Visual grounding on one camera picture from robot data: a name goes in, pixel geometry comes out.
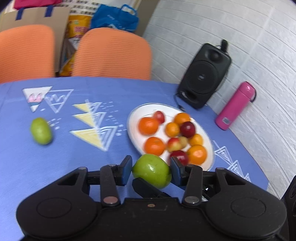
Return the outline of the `large green apple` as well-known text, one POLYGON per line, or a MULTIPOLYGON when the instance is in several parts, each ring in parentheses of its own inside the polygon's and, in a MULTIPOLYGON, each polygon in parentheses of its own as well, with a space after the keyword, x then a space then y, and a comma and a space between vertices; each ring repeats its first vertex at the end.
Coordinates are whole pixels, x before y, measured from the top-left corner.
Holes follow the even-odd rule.
POLYGON ((170 166, 159 156, 142 155, 132 168, 134 178, 142 178, 158 189, 163 189, 171 182, 170 166))

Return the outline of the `large orange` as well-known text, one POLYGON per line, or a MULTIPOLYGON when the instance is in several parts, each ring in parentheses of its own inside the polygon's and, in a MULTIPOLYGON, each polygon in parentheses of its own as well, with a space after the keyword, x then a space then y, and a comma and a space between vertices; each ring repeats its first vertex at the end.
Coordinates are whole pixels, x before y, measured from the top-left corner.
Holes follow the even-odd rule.
POLYGON ((194 145, 187 150, 189 164, 200 166, 206 161, 207 155, 207 150, 202 145, 194 145))

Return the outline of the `dark red plum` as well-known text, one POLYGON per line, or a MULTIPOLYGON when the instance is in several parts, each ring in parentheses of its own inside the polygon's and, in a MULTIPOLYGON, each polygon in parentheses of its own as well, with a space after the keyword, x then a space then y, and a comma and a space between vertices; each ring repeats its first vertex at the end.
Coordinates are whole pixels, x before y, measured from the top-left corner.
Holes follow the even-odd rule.
POLYGON ((180 126, 180 133, 186 138, 191 138, 196 133, 195 125, 190 121, 184 122, 180 126))
POLYGON ((169 155, 169 160, 172 157, 176 157, 184 166, 186 166, 189 162, 188 155, 182 150, 177 150, 177 151, 171 152, 169 155))

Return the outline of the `tangerine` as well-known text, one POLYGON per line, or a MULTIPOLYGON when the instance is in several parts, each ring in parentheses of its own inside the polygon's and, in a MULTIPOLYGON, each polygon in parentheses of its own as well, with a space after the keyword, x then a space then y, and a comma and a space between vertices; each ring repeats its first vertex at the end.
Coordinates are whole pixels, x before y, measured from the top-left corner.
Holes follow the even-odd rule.
POLYGON ((147 154, 153 154, 160 156, 165 151, 165 143, 157 137, 150 137, 145 141, 144 152, 147 154))
POLYGON ((153 117, 143 117, 138 122, 138 130, 142 135, 151 136, 158 131, 159 122, 153 117))
POLYGON ((178 113, 174 117, 174 123, 176 123, 178 126, 181 126, 183 123, 190 121, 190 115, 187 113, 178 113))
POLYGON ((165 126, 165 133, 170 138, 177 137, 180 134, 180 128, 176 123, 170 122, 165 126))

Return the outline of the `red yellow apple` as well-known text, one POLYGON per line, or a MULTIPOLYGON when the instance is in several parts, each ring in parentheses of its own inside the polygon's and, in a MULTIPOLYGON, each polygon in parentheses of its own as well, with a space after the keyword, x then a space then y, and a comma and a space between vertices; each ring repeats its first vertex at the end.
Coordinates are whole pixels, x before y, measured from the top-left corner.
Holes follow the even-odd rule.
POLYGON ((179 151, 182 149, 182 144, 179 138, 170 138, 166 144, 168 152, 179 151))

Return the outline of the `yellow orange citrus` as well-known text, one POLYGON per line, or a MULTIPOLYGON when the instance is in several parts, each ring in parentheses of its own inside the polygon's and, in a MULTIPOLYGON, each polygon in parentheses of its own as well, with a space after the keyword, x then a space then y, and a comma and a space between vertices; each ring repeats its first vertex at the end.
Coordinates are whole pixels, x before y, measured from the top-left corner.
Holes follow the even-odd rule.
POLYGON ((204 140, 200 134, 196 133, 191 138, 189 138, 188 142, 191 146, 195 146, 195 145, 203 145, 204 140))

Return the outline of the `small green apple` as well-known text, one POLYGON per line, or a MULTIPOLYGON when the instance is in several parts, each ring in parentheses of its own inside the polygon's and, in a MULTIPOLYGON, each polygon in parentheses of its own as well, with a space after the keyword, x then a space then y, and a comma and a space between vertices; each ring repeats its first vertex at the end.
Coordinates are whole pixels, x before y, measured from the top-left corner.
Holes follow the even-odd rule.
POLYGON ((33 139, 40 145, 47 145, 53 140, 51 127, 44 118, 36 118, 30 126, 33 139))

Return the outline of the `small red apple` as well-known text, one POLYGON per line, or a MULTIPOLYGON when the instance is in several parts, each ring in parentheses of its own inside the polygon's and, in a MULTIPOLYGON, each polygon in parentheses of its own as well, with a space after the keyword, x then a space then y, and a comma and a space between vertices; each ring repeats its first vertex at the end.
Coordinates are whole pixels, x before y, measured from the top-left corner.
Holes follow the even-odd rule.
POLYGON ((161 111, 156 111, 153 114, 153 118, 156 119, 160 125, 163 124, 166 120, 165 115, 161 111))

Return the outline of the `brown kiwi fruit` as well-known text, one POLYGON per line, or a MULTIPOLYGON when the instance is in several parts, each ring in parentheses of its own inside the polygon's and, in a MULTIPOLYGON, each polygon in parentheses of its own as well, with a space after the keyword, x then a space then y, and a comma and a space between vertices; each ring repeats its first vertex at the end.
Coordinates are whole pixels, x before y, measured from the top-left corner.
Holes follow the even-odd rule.
POLYGON ((188 144, 188 139, 184 136, 180 136, 180 137, 178 137, 178 139, 179 139, 179 142, 181 145, 181 149, 184 149, 188 144))

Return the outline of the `white oval plate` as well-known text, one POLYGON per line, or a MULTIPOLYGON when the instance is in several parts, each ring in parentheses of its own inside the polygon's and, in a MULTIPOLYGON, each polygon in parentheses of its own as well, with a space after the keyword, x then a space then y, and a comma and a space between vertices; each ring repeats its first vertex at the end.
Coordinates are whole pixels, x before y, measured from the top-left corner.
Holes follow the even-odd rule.
POLYGON ((188 114, 169 105, 147 103, 127 118, 127 132, 141 155, 154 154, 168 165, 173 154, 188 164, 209 171, 215 160, 212 142, 204 129, 188 114))

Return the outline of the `pink thermos bottle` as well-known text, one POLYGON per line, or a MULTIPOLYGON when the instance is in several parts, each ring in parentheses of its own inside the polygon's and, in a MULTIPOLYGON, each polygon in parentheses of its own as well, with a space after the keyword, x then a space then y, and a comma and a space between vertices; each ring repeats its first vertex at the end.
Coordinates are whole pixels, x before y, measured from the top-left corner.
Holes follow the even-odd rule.
POLYGON ((247 81, 242 82, 229 102, 215 119, 215 124, 222 130, 227 130, 249 103, 256 99, 256 89, 247 81))

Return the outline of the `right orange chair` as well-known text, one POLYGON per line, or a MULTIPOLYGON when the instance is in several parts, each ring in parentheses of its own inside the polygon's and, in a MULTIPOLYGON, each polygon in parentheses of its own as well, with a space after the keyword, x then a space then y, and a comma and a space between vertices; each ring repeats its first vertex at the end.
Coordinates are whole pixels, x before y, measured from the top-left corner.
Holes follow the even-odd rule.
POLYGON ((142 37, 111 28, 89 30, 74 56, 72 76, 150 80, 152 51, 142 37))

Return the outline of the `left orange chair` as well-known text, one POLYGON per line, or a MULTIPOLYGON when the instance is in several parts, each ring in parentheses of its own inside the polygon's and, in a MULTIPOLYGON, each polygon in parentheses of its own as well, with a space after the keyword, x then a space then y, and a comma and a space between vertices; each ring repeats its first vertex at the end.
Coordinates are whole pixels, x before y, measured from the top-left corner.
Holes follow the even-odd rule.
POLYGON ((1 83, 55 76, 55 36, 45 25, 1 32, 1 83))

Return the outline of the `blue plastic bag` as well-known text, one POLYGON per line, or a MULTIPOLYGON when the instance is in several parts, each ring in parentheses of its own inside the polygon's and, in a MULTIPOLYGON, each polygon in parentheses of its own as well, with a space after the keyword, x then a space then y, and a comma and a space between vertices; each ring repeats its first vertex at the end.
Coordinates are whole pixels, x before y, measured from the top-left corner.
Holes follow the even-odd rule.
POLYGON ((121 8, 101 5, 91 19, 90 30, 112 28, 133 33, 138 22, 137 11, 126 4, 121 8))

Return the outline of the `magenta tote bag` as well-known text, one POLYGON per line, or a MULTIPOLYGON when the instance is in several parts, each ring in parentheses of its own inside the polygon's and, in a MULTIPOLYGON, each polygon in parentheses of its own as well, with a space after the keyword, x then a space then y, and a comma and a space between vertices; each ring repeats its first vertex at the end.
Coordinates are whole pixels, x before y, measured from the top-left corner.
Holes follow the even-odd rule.
POLYGON ((62 3, 62 0, 15 0, 14 9, 37 8, 62 3))

